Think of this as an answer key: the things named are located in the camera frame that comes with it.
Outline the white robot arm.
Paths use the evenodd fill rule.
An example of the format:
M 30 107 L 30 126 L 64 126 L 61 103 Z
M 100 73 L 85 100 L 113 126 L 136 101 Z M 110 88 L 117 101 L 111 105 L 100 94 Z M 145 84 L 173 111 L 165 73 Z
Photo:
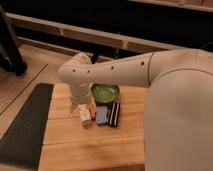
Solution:
M 213 171 L 213 52 L 176 49 L 92 64 L 84 53 L 58 70 L 71 101 L 91 83 L 143 87 L 145 171 Z

